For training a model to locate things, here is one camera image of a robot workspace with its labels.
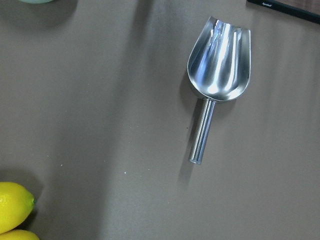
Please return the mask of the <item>green bowl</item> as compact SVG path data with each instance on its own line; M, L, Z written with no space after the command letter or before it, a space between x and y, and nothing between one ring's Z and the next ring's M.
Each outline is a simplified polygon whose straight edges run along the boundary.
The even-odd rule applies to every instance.
M27 3L27 4L45 4L45 3L50 3L53 0L18 0L18 1Z

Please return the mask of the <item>yellow lemon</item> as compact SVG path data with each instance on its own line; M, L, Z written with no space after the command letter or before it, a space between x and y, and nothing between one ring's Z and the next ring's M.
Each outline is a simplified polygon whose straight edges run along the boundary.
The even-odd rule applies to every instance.
M24 186L8 181L0 182L0 233L13 230L31 214L35 197Z
M31 231L14 229L1 233L0 240L40 240L40 238Z

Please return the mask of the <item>metal ice scoop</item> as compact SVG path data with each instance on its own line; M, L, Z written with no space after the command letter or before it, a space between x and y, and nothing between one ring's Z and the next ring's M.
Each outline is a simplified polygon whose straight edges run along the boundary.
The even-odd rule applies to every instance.
M251 77L251 30L209 17L187 62L191 87L203 101L188 160L202 163L216 104L239 98Z

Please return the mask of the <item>dark tray with glasses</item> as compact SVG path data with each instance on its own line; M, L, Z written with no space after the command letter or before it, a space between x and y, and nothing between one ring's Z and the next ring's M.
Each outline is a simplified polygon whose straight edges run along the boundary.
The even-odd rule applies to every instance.
M320 24L319 0L247 0L247 2Z

